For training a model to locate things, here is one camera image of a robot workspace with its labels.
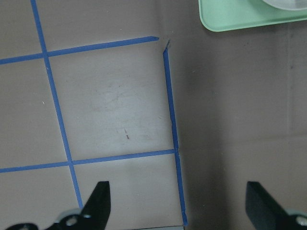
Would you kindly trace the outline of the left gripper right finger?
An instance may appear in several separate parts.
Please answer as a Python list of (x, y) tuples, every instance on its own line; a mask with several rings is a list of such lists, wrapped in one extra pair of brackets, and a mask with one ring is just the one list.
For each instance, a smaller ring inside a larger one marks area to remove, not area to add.
[(287, 212), (259, 183), (248, 181), (245, 211), (257, 230), (305, 230), (305, 213)]

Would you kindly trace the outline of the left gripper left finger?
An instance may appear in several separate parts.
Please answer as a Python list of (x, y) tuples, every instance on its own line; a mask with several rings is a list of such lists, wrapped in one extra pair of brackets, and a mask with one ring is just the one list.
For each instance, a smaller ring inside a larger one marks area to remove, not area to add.
[(111, 211), (110, 184), (98, 182), (83, 208), (62, 212), (47, 230), (104, 230)]

